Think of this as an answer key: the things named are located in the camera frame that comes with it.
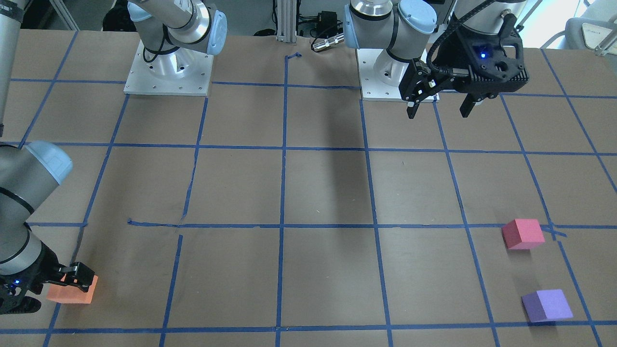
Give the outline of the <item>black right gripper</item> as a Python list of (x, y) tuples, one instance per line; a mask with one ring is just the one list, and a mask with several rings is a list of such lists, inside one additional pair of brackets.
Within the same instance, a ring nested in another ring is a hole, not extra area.
[(16, 274), (2, 275), (0, 280), (0, 314), (28, 314), (38, 312), (40, 300), (27, 296), (39, 295), (49, 281), (60, 286), (75, 286), (83, 293), (94, 283), (95, 271), (83, 262), (64, 267), (57, 259), (40, 256), (32, 265)]

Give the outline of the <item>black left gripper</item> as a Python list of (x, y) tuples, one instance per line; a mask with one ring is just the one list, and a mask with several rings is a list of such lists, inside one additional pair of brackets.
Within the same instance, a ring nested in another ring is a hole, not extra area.
[(467, 93), (460, 106), (461, 116), (467, 118), (475, 101), (516, 92), (529, 82), (523, 41), (516, 30), (508, 35), (487, 35), (457, 29), (439, 44), (430, 60), (434, 70), (428, 66), (428, 58), (412, 60), (399, 84), (410, 120), (415, 118), (420, 101), (441, 90)]

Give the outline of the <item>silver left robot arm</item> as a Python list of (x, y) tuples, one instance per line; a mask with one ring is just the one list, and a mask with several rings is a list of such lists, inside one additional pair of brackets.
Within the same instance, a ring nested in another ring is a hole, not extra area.
[(381, 49), (380, 72), (415, 117), (441, 90), (466, 95), (460, 113), (529, 81), (516, 22), (524, 0), (351, 0), (343, 32), (353, 49)]

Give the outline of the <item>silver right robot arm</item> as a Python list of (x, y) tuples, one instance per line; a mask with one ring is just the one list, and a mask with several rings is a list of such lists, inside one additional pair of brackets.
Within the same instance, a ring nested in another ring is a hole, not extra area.
[[(142, 95), (205, 96), (213, 58), (228, 33), (226, 15), (211, 0), (131, 0), (131, 20), (140, 35), (125, 92)], [(81, 262), (60, 264), (57, 255), (33, 234), (29, 216), (73, 168), (70, 157), (48, 141), (0, 150), (1, 313), (40, 309), (44, 285), (58, 303), (90, 303), (97, 283)]]

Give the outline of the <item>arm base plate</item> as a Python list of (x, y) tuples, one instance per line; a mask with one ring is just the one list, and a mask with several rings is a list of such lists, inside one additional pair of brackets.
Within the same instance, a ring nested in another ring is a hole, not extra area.
[(399, 84), (408, 63), (393, 59), (386, 49), (357, 49), (356, 53), (363, 99), (403, 102)]
[(139, 42), (123, 91), (150, 96), (207, 96), (214, 56), (179, 48), (176, 52), (153, 55)]

